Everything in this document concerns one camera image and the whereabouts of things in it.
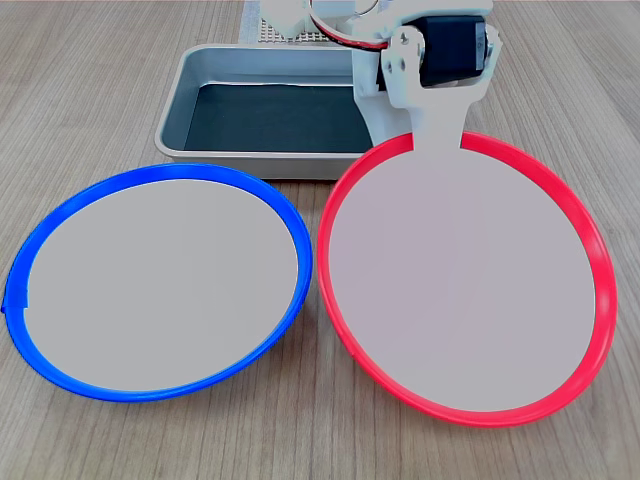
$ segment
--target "metal tray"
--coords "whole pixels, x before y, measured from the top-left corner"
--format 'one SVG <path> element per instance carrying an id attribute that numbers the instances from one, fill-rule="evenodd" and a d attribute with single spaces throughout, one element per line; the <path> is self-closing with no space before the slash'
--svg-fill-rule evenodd
<path id="1" fill-rule="evenodd" d="M 176 162 L 336 180 L 372 146 L 352 85 L 347 48 L 198 46 L 180 60 L 155 143 Z"/>

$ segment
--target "wire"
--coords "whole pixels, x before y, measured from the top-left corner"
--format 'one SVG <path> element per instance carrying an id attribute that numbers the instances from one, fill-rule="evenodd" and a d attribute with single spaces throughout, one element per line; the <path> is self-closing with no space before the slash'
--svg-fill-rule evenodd
<path id="1" fill-rule="evenodd" d="M 357 15 L 364 15 L 369 13 L 374 9 L 374 7 L 378 4 L 378 0 L 376 0 L 375 4 L 371 6 L 371 8 L 363 13 Z M 316 26 L 318 30 L 320 30 L 329 40 L 337 43 L 338 45 L 342 45 L 344 47 L 355 48 L 358 50 L 364 50 L 367 52 L 379 52 L 384 50 L 389 46 L 389 42 L 384 40 L 380 40 L 379 42 L 375 41 L 364 41 L 359 40 L 351 35 L 346 35 L 341 33 L 331 27 L 329 27 L 326 23 L 316 15 L 313 11 L 313 0 L 309 0 L 309 16 L 311 17 L 311 21 Z"/>

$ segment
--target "black tray bottom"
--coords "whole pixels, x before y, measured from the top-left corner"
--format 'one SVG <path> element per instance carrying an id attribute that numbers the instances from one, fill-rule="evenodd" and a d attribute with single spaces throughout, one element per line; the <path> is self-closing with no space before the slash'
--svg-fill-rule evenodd
<path id="1" fill-rule="evenodd" d="M 351 87 L 205 85 L 185 150 L 361 154 L 371 147 Z"/>

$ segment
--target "wooden table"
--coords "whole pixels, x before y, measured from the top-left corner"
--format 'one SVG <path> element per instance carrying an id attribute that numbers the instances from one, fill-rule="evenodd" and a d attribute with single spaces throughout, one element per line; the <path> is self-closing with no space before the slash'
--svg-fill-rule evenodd
<path id="1" fill-rule="evenodd" d="M 238 38 L 242 2 L 0 3 L 0 280 L 89 185 L 166 162 L 153 144 L 179 56 Z M 499 2 L 506 42 L 468 128 L 537 156 L 583 199 L 619 288 L 612 354 L 552 418 L 499 431 L 406 408 L 351 360 L 317 285 L 248 370 L 155 404 L 90 401 L 34 373 L 0 325 L 1 479 L 640 478 L 640 3 Z M 282 184 L 314 237 L 326 184 Z"/>

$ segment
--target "blue rim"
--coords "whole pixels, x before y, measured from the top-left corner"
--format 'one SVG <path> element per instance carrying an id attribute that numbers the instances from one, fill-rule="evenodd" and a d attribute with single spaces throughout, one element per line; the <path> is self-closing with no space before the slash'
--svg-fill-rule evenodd
<path id="1" fill-rule="evenodd" d="M 274 332 L 253 352 L 227 369 L 181 387 L 150 392 L 123 392 L 79 382 L 58 370 L 38 351 L 26 328 L 24 310 L 28 307 L 29 275 L 38 251 L 49 235 L 65 220 L 84 207 L 127 188 L 164 180 L 208 180 L 242 189 L 273 208 L 289 229 L 298 255 L 298 279 L 293 299 Z M 0 311 L 16 348 L 25 361 L 53 384 L 97 400 L 111 402 L 151 402 L 196 392 L 219 383 L 248 367 L 262 356 L 291 326 L 300 313 L 309 292 L 313 272 L 313 253 L 309 231 L 295 207 L 269 184 L 237 170 L 208 164 L 162 164 L 139 168 L 104 180 L 73 196 L 51 212 L 26 240 L 7 278 Z"/>

